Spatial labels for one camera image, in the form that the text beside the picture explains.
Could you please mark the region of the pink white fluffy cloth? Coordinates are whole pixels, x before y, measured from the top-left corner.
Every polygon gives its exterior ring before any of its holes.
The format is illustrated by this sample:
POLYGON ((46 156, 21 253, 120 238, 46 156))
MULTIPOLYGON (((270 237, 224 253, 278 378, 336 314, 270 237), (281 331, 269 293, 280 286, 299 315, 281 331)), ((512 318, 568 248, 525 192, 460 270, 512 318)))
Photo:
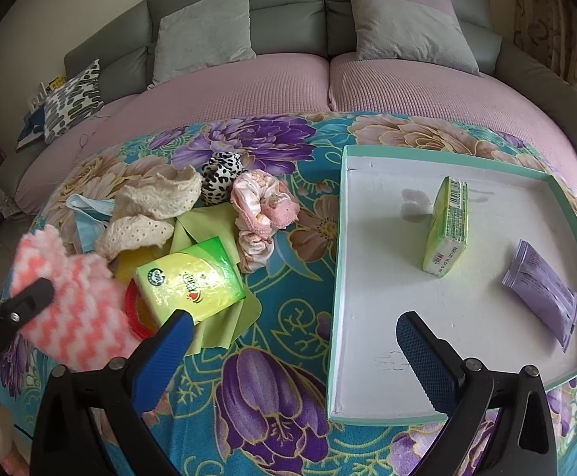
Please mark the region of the pink white fluffy cloth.
POLYGON ((52 303, 21 328, 42 353, 73 371, 102 369, 139 346, 123 310, 124 289, 96 253, 70 255, 58 230, 25 234, 16 248, 10 295, 39 278, 54 288, 52 303))

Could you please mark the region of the red ring object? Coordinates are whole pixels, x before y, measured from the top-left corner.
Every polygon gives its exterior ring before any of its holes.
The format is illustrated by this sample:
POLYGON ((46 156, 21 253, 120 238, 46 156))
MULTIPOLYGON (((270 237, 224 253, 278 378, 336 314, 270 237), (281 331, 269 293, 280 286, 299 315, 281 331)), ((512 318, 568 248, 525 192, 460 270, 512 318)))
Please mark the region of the red ring object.
POLYGON ((131 332, 140 340, 152 338, 160 328, 143 302, 138 286, 133 279, 128 283, 125 290, 124 311, 131 332))

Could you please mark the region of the blue face mask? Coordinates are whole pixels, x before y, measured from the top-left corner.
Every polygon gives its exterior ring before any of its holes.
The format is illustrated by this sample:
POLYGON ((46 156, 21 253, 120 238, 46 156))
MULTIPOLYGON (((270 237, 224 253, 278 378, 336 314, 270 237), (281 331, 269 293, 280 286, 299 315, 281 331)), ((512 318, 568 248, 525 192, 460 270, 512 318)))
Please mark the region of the blue face mask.
POLYGON ((115 202, 113 199, 89 199, 81 194, 70 196, 66 205, 73 212, 77 239, 81 253, 90 253, 95 243, 104 234, 111 220, 115 202))

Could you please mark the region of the purple wet wipes pack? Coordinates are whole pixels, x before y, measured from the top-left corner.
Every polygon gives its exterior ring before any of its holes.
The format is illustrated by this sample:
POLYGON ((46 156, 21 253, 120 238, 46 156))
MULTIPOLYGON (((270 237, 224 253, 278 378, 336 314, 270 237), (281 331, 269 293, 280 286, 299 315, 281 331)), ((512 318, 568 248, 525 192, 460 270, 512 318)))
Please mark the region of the purple wet wipes pack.
POLYGON ((529 242, 519 242, 502 284, 551 331, 566 353, 577 321, 577 292, 529 242))

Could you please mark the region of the green tissue pack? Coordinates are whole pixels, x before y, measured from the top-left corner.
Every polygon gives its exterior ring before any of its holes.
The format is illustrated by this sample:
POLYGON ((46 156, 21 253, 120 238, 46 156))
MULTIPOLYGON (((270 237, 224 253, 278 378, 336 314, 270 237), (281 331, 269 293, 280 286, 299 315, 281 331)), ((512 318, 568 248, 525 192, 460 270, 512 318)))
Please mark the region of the green tissue pack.
POLYGON ((469 191, 466 182, 446 176, 436 196, 422 270, 447 275, 467 248, 469 191))
POLYGON ((246 297, 218 236, 143 264, 133 280, 159 326, 178 309, 197 324, 246 297))

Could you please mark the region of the cream lace cloth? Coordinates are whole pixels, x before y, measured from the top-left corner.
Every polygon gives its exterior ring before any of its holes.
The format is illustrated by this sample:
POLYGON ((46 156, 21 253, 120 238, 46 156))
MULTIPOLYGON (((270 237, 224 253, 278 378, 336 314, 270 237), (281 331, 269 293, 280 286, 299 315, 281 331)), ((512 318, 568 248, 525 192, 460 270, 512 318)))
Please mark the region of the cream lace cloth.
POLYGON ((95 243, 107 261, 127 250, 163 247, 175 232, 173 220, 193 209, 202 177, 193 167, 134 180, 115 196, 111 220, 95 243))

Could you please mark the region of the green microfiber cloth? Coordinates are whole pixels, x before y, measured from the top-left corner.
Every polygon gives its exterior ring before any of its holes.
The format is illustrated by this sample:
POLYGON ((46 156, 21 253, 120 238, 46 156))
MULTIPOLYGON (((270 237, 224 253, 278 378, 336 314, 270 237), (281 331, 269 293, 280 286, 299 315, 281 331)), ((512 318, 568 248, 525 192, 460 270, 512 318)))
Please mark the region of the green microfiber cloth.
POLYGON ((183 253, 183 308, 196 322, 189 355, 231 347, 260 318, 261 303, 240 274, 233 205, 196 207, 175 219, 171 253, 183 253))

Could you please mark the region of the leopard print scrunchie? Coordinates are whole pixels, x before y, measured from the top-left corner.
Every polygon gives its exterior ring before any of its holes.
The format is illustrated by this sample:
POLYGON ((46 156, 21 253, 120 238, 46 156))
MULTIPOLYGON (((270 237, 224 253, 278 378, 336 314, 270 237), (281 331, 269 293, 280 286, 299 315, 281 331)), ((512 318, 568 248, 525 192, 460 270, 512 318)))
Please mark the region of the leopard print scrunchie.
POLYGON ((201 200, 206 206, 219 205, 231 198, 231 187, 244 172, 241 156, 233 152, 216 152, 201 167, 201 200))

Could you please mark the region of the pink satin scrunchie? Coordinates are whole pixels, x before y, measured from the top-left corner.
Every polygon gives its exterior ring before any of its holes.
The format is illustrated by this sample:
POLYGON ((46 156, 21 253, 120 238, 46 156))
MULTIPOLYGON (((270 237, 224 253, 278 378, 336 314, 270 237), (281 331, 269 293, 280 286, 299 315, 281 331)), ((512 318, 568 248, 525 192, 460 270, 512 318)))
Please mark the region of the pink satin scrunchie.
POLYGON ((235 179, 231 205, 237 213, 240 270, 251 274, 267 265, 275 251, 273 237, 297 220, 300 206, 284 180, 263 170, 235 179))

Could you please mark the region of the yellow sponge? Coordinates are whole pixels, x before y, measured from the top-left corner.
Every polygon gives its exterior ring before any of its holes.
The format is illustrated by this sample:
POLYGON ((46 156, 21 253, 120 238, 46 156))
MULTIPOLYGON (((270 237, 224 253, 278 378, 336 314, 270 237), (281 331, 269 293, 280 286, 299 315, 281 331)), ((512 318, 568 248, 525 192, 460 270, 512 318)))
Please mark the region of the yellow sponge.
POLYGON ((141 247, 137 250, 124 250, 115 260, 114 277, 122 285, 127 286, 133 279, 137 268, 154 261, 160 256, 156 247, 141 247))

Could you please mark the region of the floral blanket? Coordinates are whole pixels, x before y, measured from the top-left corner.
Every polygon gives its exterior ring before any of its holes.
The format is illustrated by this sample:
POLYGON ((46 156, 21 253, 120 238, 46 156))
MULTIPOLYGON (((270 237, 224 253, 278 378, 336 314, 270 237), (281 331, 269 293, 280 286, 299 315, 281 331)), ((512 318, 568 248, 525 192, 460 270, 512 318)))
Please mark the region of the floral blanket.
POLYGON ((439 433, 436 423, 365 428, 326 419, 336 268, 340 162, 348 145, 438 150, 547 171, 533 141, 488 128, 396 114, 288 114, 141 133, 81 161, 45 159, 48 189, 35 226, 56 227, 68 250, 73 194, 110 199, 127 183, 219 152, 280 176, 302 210, 275 238, 266 268, 249 275, 257 320, 227 348, 183 360, 146 422, 186 475, 407 475, 439 433))

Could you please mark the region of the blue cushion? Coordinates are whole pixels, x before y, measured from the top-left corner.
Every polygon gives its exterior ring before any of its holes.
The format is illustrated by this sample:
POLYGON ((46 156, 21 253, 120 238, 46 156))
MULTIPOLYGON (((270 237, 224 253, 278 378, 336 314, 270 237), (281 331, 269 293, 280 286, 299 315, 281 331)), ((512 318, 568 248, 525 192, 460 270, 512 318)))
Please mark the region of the blue cushion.
POLYGON ((24 118, 24 127, 18 135, 16 150, 19 152, 44 137, 44 106, 39 106, 24 118))

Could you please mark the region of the pink sofa seat cover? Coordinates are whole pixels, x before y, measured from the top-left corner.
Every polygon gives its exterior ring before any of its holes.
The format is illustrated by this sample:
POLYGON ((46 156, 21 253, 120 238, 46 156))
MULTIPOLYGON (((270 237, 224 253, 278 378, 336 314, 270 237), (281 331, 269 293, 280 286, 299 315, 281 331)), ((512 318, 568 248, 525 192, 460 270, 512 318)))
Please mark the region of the pink sofa seat cover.
POLYGON ((406 60, 326 61, 269 54, 220 65, 107 103, 44 147, 14 192, 39 212, 82 160, 115 144, 163 130, 265 114, 377 111, 441 118, 508 133, 536 148, 577 192, 577 154, 535 103, 492 76, 406 60))

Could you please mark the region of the patterned curtain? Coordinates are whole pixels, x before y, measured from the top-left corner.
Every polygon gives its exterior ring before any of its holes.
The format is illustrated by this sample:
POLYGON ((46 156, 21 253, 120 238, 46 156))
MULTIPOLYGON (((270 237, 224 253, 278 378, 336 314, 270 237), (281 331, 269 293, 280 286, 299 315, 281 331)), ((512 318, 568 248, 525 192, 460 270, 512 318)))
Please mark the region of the patterned curtain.
POLYGON ((515 0, 514 43, 577 89, 577 8, 571 0, 515 0))

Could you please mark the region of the grey and pink cushion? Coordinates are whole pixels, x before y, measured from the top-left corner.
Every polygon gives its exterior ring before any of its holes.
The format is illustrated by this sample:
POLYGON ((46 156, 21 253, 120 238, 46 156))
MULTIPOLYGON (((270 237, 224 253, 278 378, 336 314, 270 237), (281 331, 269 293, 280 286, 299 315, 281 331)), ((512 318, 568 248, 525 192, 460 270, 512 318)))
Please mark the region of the grey and pink cushion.
POLYGON ((451 0, 350 0, 359 60, 402 59, 477 75, 451 0))

